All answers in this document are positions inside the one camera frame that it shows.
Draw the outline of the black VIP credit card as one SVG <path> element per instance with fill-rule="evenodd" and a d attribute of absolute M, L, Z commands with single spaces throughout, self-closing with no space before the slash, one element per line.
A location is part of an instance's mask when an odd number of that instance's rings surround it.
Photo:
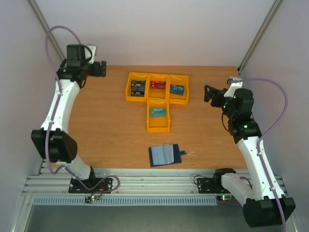
<path fill-rule="evenodd" d="M 131 90 L 130 95 L 131 95 L 131 97 L 144 97 L 145 91 Z"/>

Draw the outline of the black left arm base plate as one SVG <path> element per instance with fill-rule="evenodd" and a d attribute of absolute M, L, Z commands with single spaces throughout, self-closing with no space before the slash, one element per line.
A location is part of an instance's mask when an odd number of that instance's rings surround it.
<path fill-rule="evenodd" d="M 92 180 L 82 180 L 82 182 L 90 189 L 93 188 L 99 181 L 99 178 L 94 178 Z M 107 178 L 101 183 L 99 183 L 98 186 L 96 186 L 92 190 L 87 190 L 78 180 L 71 179 L 69 184 L 68 193 L 74 194 L 74 193 L 95 193 L 95 192 L 101 192 L 101 191 L 108 191 L 112 189 L 112 179 Z"/>

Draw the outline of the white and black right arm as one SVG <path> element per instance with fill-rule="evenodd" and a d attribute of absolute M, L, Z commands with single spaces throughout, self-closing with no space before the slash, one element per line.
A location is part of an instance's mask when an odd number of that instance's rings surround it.
<path fill-rule="evenodd" d="M 206 85 L 204 91 L 204 101 L 227 116 L 228 131 L 245 159 L 253 184 L 246 185 L 232 169 L 217 169 L 214 188 L 227 190 L 236 198 L 251 228 L 281 225 L 285 230 L 295 202 L 285 195 L 268 162 L 260 128 L 252 117 L 252 91 L 242 83 L 232 83 L 228 89 Z"/>

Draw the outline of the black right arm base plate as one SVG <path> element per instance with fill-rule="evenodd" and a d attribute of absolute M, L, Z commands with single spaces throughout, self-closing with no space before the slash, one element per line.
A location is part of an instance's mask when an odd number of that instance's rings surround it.
<path fill-rule="evenodd" d="M 230 194 L 228 190 L 213 178 L 198 178 L 197 188 L 200 194 Z"/>

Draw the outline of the blue card holder wallet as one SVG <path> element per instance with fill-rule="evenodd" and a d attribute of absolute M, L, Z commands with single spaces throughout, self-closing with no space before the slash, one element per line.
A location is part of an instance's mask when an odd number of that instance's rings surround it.
<path fill-rule="evenodd" d="M 150 167 L 167 166 L 182 163 L 186 152 L 179 149 L 178 144 L 164 144 L 148 148 Z"/>

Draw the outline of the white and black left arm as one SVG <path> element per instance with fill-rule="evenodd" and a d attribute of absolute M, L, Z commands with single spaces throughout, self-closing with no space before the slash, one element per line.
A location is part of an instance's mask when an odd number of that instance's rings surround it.
<path fill-rule="evenodd" d="M 89 76 L 105 77 L 106 62 L 95 61 L 97 47 L 91 44 L 70 44 L 67 58 L 56 71 L 55 93 L 48 114 L 31 139 L 51 174 L 65 169 L 72 176 L 73 186 L 93 192 L 99 185 L 92 167 L 78 155 L 77 142 L 69 136 L 69 119 L 77 95 Z"/>

